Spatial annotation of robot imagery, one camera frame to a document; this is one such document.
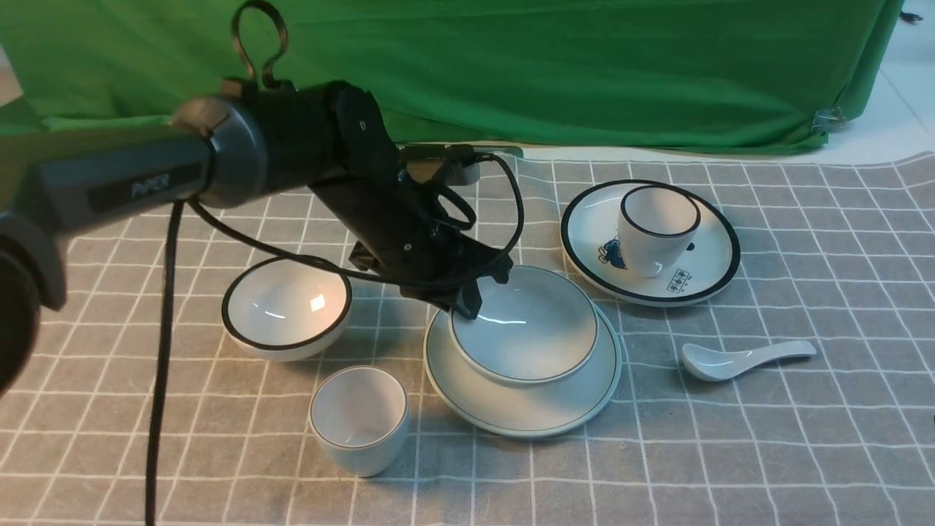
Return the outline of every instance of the green backdrop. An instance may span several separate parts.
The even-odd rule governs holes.
[[[397,141],[509,140],[793,153],[853,119],[901,0],[273,0],[277,76],[371,90]],[[2,0],[25,100],[0,133],[164,120],[242,76],[240,0]],[[247,49],[275,49],[244,16]]]

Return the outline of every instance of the ceramic spoon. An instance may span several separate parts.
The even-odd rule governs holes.
[[[812,357],[816,353],[811,343],[794,342],[767,345],[752,351],[725,353],[712,351],[694,343],[686,343],[679,360],[694,376],[707,382],[723,382],[779,358]]]

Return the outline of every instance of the white cup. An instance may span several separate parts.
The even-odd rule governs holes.
[[[655,278],[688,248],[700,223],[701,211],[684,190],[638,186],[620,201],[620,257],[628,269]]]
[[[396,458],[409,433],[409,397],[392,374],[362,365],[329,376],[309,408],[322,451],[342,470],[373,476]]]

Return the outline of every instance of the black rim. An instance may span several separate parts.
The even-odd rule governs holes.
[[[568,237],[568,222],[571,219],[571,214],[574,212],[575,208],[578,206],[579,203],[582,202],[582,200],[584,200],[585,197],[588,197],[591,194],[599,190],[602,190],[604,188],[607,188],[609,186],[615,186],[618,184],[643,184],[643,185],[654,184],[654,185],[659,185],[659,186],[666,186],[669,188],[676,188],[675,186],[672,186],[670,184],[659,183],[656,181],[646,181],[643,179],[623,179],[621,181],[611,181],[609,183],[599,184],[597,186],[594,186],[592,188],[589,188],[581,192],[577,197],[572,199],[571,202],[568,204],[568,208],[565,210],[565,213],[562,215],[562,246],[565,248],[565,254],[568,255],[568,257],[571,259],[571,262],[574,264],[575,268],[578,269],[578,271],[582,272],[588,278],[594,280],[595,283],[610,290],[614,294],[619,294],[620,296],[632,298],[633,300],[651,301],[653,303],[682,303],[685,301],[703,300],[707,298],[708,296],[710,296],[711,294],[713,294],[714,292],[717,292],[718,290],[727,286],[728,283],[730,283],[730,280],[732,280],[734,278],[734,275],[737,274],[737,268],[739,268],[741,265],[741,242],[737,238],[737,232],[734,231],[734,227],[730,225],[730,223],[727,221],[724,215],[721,214],[721,212],[718,211],[716,208],[714,208],[711,205],[711,203],[681,188],[678,188],[678,190],[684,192],[687,196],[691,197],[695,202],[701,203],[702,205],[704,205],[705,208],[707,208],[709,211],[711,211],[711,213],[714,214],[714,217],[716,217],[717,220],[721,222],[721,225],[723,225],[724,229],[727,231],[727,236],[730,238],[730,250],[732,253],[730,256],[730,264],[727,266],[727,272],[725,272],[724,276],[722,276],[721,279],[717,281],[717,283],[709,286],[708,288],[704,290],[698,291],[695,294],[690,294],[688,296],[676,296],[673,298],[662,298],[658,296],[645,296],[642,294],[636,294],[634,292],[624,290],[623,288],[620,288],[619,286],[608,283],[607,281],[601,279],[599,276],[591,272],[591,270],[588,269],[584,265],[581,259],[578,258],[578,255],[575,254],[574,250],[572,250],[571,248],[571,239]]]
[[[671,190],[675,192],[676,194],[679,194],[680,196],[688,199],[688,202],[691,203],[693,207],[695,207],[695,222],[692,223],[692,226],[690,226],[686,230],[683,230],[681,232],[676,232],[674,234],[663,234],[660,232],[653,232],[649,228],[645,228],[643,226],[637,225],[637,222],[633,221],[633,218],[630,217],[630,214],[626,213],[626,200],[629,199],[629,197],[632,196],[633,194],[636,194],[640,190],[645,190],[647,188],[665,188],[667,190]],[[688,232],[695,231],[695,229],[698,228],[698,225],[701,224],[701,210],[698,209],[698,204],[695,202],[694,197],[695,196],[692,196],[691,194],[689,194],[688,192],[685,192],[682,188],[679,188],[677,186],[672,186],[672,185],[665,184],[665,183],[645,184],[643,186],[637,186],[636,188],[624,194],[624,198],[620,199],[620,213],[624,215],[624,219],[626,219],[626,221],[630,225],[632,225],[634,228],[636,228],[637,230],[639,230],[640,232],[644,234],[649,234],[650,236],[653,236],[656,238],[680,238],[681,236],[684,236]]]
[[[237,338],[238,340],[246,343],[247,345],[251,347],[255,347],[262,351],[288,351],[289,349],[295,349],[297,347],[301,347],[302,345],[308,345],[309,343],[317,342],[318,340],[321,340],[325,335],[329,334],[332,330],[334,330],[341,323],[341,320],[343,320],[344,317],[348,315],[348,311],[350,311],[351,309],[351,298],[352,298],[351,280],[349,280],[347,276],[336,274],[337,277],[341,278],[341,282],[344,284],[344,291],[347,293],[347,301],[344,302],[344,308],[341,309],[341,314],[338,316],[337,319],[335,319],[334,323],[328,326],[327,329],[323,330],[322,332],[318,333],[315,336],[312,336],[311,338],[308,338],[307,340],[303,340],[301,342],[296,342],[296,343],[287,343],[285,345],[270,345],[269,343],[259,343],[241,334],[240,331],[234,327],[234,324],[231,322],[230,314],[227,313],[228,307],[230,307],[231,296],[234,294],[234,290],[237,289],[237,285],[240,285],[240,282],[243,281],[244,278],[249,276],[255,270],[261,269],[262,267],[265,267],[266,265],[269,265],[271,263],[276,263],[277,261],[282,261],[284,259],[285,259],[284,257],[273,257],[272,259],[268,259],[261,263],[257,263],[256,265],[253,265],[252,267],[247,269],[247,271],[240,274],[237,277],[237,279],[234,280],[234,282],[230,286],[227,287],[227,292],[224,293],[224,299],[221,302],[221,320],[224,323],[224,328],[227,329],[227,332],[229,332],[230,335],[233,336],[234,338]]]

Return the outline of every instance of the clip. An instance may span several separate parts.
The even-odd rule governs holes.
[[[253,67],[253,62],[251,62],[247,52],[243,49],[243,42],[240,41],[240,15],[251,7],[267,15],[273,21],[276,32],[280,36],[280,50],[263,64],[263,85],[268,90],[294,91],[295,87],[289,80],[276,80],[273,77],[273,66],[289,50],[289,33],[286,31],[286,21],[282,18],[282,15],[266,0],[247,0],[234,13],[234,18],[231,20],[231,39],[234,42],[234,51],[240,57],[240,62],[247,68],[247,76],[252,82],[256,83],[256,69]]]

